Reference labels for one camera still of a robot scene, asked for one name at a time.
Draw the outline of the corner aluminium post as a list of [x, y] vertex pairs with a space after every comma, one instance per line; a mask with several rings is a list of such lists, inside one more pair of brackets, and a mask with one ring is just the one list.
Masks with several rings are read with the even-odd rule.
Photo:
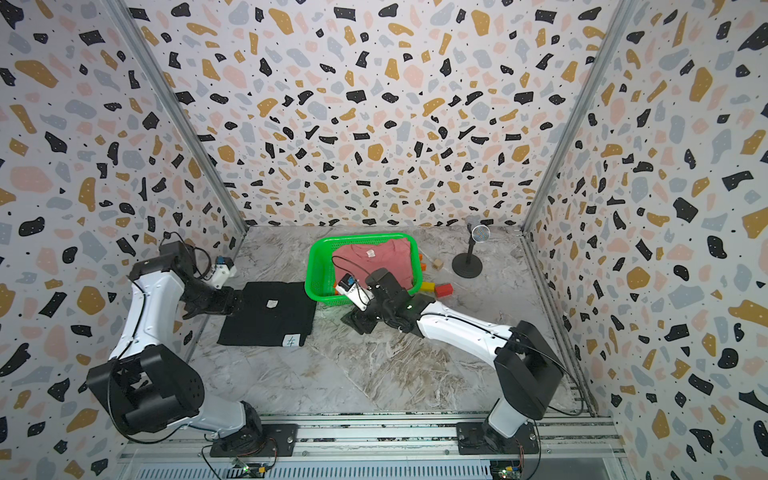
[[210, 160], [202, 142], [190, 124], [188, 117], [183, 112], [173, 89], [169, 86], [160, 65], [147, 45], [140, 29], [133, 21], [129, 9], [124, 1], [102, 1], [107, 15], [115, 24], [119, 33], [123, 36], [132, 51], [138, 64], [143, 69], [147, 80], [155, 90], [163, 108], [170, 117], [172, 123], [179, 132], [185, 145], [191, 150], [202, 172], [205, 174], [213, 192], [221, 202], [223, 211], [229, 218], [229, 222], [235, 227], [239, 237], [244, 237], [248, 232], [248, 226], [240, 217], [239, 210], [228, 193], [224, 183]]
[[576, 104], [556, 146], [553, 158], [542, 177], [539, 189], [534, 196], [529, 212], [522, 224], [521, 232], [523, 235], [533, 231], [537, 215], [544, 209], [548, 191], [555, 183], [556, 174], [565, 162], [581, 122], [587, 115], [598, 87], [604, 78], [614, 50], [617, 47], [620, 37], [625, 31], [637, 4], [638, 2], [636, 0], [621, 0], [618, 2], [617, 8], [605, 32], [605, 38], [596, 54], [592, 68], [586, 77], [583, 88], [577, 97]]

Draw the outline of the green plastic basket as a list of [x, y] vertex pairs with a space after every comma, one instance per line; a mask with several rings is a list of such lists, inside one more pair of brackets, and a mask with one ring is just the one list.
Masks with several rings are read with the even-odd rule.
[[349, 304], [350, 301], [335, 289], [337, 267], [333, 264], [333, 256], [344, 246], [365, 246], [366, 250], [370, 250], [373, 246], [384, 245], [392, 240], [403, 240], [409, 244], [406, 255], [412, 273], [412, 286], [409, 292], [417, 293], [423, 283], [418, 243], [411, 235], [396, 232], [327, 237], [316, 241], [309, 250], [305, 279], [307, 295], [326, 305]]

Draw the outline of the black t-shirt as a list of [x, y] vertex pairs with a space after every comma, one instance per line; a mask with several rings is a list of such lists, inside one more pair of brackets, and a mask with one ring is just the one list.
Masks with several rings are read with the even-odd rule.
[[226, 317], [217, 343], [283, 347], [285, 335], [301, 334], [303, 347], [313, 330], [316, 307], [301, 282], [249, 282], [240, 306]]

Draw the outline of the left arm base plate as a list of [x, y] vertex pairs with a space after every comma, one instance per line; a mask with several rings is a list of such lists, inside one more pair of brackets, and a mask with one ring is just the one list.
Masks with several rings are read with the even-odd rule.
[[293, 455], [299, 426], [297, 424], [266, 424], [259, 433], [249, 427], [213, 442], [213, 458], [290, 457]]

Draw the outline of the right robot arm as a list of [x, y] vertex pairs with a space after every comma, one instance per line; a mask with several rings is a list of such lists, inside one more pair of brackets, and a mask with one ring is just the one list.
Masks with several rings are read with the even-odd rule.
[[482, 438], [466, 433], [459, 440], [462, 448], [501, 452], [510, 446], [526, 423], [544, 417], [566, 373], [533, 324], [481, 321], [429, 295], [410, 294], [384, 268], [364, 283], [347, 273], [336, 291], [355, 305], [342, 322], [361, 335], [383, 323], [404, 334], [451, 345], [494, 368], [502, 395], [481, 424]]

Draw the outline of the white paper label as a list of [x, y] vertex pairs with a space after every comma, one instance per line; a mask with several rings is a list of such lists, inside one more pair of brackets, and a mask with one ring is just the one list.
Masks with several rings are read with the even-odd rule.
[[301, 334], [288, 334], [283, 337], [282, 346], [284, 348], [301, 347], [302, 345]]

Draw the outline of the left corner aluminium post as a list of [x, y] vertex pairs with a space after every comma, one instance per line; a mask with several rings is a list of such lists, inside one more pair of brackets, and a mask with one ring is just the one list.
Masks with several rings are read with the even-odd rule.
[[183, 112], [173, 89], [169, 86], [160, 65], [147, 45], [140, 29], [133, 21], [129, 9], [124, 1], [102, 1], [107, 15], [115, 24], [119, 33], [123, 36], [132, 51], [138, 64], [143, 69], [147, 80], [155, 90], [163, 108], [170, 117], [172, 123], [179, 132], [185, 145], [191, 150], [202, 172], [205, 174], [213, 192], [221, 202], [223, 211], [229, 218], [229, 222], [235, 227], [239, 237], [244, 237], [248, 232], [248, 226], [240, 217], [239, 210], [228, 193], [224, 183], [210, 160], [202, 142], [190, 124], [188, 117]]

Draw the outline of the right corner aluminium post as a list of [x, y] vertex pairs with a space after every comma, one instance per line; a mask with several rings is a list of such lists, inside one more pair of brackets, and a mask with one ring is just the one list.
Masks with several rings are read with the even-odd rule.
[[542, 177], [539, 189], [534, 196], [529, 212], [522, 224], [521, 232], [523, 235], [533, 231], [537, 215], [544, 209], [548, 191], [555, 183], [556, 174], [565, 162], [581, 122], [587, 115], [598, 87], [604, 78], [614, 50], [617, 47], [620, 37], [625, 31], [637, 4], [638, 2], [636, 0], [621, 0], [618, 2], [617, 8], [605, 32], [605, 38], [596, 54], [592, 68], [586, 77], [583, 88], [577, 97], [576, 104], [556, 146], [553, 158]]

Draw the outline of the aluminium rail frame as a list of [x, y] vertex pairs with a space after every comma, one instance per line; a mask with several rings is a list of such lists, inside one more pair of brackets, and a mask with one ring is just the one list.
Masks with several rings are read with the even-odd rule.
[[631, 479], [612, 420], [548, 414], [502, 449], [481, 439], [480, 413], [269, 415], [276, 434], [225, 458], [198, 431], [128, 444], [119, 479]]

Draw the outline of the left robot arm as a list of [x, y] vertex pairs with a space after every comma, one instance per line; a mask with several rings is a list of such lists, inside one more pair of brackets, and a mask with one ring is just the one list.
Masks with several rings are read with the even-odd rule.
[[200, 271], [196, 252], [175, 241], [133, 265], [123, 332], [109, 359], [89, 370], [86, 386], [131, 442], [140, 433], [192, 428], [210, 434], [224, 454], [242, 455], [266, 439], [255, 408], [207, 392], [200, 374], [172, 348], [178, 317], [229, 315], [242, 302], [241, 292], [226, 284], [236, 272], [233, 260], [212, 258]]

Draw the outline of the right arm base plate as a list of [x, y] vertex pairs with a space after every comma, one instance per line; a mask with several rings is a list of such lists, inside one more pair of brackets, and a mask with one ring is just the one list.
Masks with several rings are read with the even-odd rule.
[[538, 434], [532, 423], [524, 423], [510, 438], [504, 438], [486, 421], [456, 424], [460, 455], [513, 455], [538, 454]]

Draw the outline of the black stand with mirror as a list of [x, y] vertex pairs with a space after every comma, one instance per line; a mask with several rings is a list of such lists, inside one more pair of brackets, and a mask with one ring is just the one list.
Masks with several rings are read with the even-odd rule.
[[457, 254], [452, 260], [453, 272], [461, 278], [473, 279], [478, 277], [483, 270], [482, 260], [474, 253], [479, 243], [489, 240], [491, 232], [487, 225], [476, 218], [469, 218], [467, 222], [469, 234], [467, 250]]

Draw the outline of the red block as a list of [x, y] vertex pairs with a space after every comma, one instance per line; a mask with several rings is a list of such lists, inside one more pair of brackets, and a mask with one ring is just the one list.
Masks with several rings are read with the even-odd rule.
[[436, 285], [434, 288], [434, 294], [437, 298], [443, 298], [451, 296], [454, 293], [454, 287], [450, 283]]

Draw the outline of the pink t-shirt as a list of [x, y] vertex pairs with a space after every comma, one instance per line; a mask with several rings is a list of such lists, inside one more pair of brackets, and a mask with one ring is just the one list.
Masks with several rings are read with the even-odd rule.
[[344, 245], [332, 254], [332, 263], [334, 284], [338, 284], [345, 275], [351, 275], [365, 286], [365, 280], [371, 273], [384, 268], [403, 288], [413, 287], [411, 244], [407, 239], [392, 239], [376, 245]]

